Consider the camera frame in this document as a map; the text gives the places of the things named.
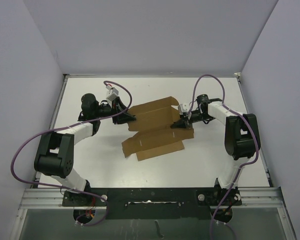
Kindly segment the brown cardboard box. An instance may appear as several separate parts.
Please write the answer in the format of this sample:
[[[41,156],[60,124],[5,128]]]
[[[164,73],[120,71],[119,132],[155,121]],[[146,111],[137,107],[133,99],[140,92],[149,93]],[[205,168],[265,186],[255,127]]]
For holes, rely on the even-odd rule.
[[[180,119],[175,109],[179,102],[172,96],[135,105],[128,113],[136,120],[128,123],[135,134],[121,143],[124,156],[136,154],[138,161],[183,150],[183,140],[194,138],[193,128],[171,128]]]

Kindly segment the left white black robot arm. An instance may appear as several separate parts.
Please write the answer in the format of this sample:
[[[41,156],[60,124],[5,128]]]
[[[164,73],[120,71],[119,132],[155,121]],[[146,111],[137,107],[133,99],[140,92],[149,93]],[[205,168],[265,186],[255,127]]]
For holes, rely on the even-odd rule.
[[[57,180],[67,192],[73,194],[79,205],[87,205],[93,195],[89,181],[74,169],[75,145],[94,136],[100,128],[101,120],[111,118],[115,125],[135,121],[137,118],[128,113],[131,104],[132,101],[124,105],[114,90],[109,90],[106,99],[100,102],[94,94],[84,94],[81,97],[78,124],[41,136],[34,159],[34,169]]]

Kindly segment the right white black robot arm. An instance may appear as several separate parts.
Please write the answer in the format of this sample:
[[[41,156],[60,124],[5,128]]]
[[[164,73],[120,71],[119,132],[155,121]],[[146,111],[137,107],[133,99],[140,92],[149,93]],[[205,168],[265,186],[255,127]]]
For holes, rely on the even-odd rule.
[[[207,125],[213,120],[225,126],[224,147],[229,159],[215,181],[212,198],[220,205],[231,199],[238,201],[239,177],[245,164],[261,148],[257,117],[253,113],[231,110],[220,98],[210,99],[206,94],[199,95],[195,101],[197,108],[191,112],[185,104],[178,106],[179,119],[170,127],[190,129],[194,123],[203,122]]]

